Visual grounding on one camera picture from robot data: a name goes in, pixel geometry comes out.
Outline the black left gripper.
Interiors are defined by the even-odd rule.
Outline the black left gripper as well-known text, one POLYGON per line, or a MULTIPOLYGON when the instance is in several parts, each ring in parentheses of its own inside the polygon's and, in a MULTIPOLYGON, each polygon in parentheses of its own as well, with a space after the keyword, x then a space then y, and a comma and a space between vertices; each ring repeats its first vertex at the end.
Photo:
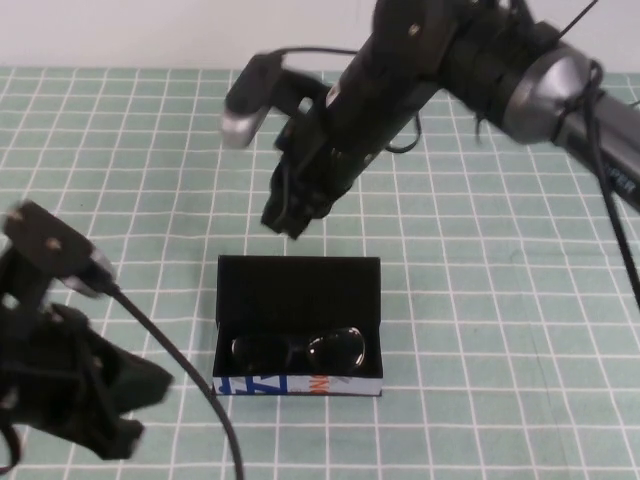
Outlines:
POLYGON ((102 460, 132 457, 144 432, 118 414, 164 401, 174 377, 161 366, 109 344, 79 310, 46 304, 56 279, 77 277, 95 294, 114 284, 93 258, 54 263, 12 246, 1 255, 1 435, 11 450, 26 425, 81 445, 102 460))

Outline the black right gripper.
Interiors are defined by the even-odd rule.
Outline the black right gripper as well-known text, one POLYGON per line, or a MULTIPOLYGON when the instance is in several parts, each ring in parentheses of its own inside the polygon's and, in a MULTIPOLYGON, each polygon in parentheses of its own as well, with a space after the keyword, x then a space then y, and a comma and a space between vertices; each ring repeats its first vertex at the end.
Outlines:
POLYGON ((261 223, 297 240, 437 92, 458 28, 452 1, 379 1, 357 55, 293 131, 270 179, 261 223))

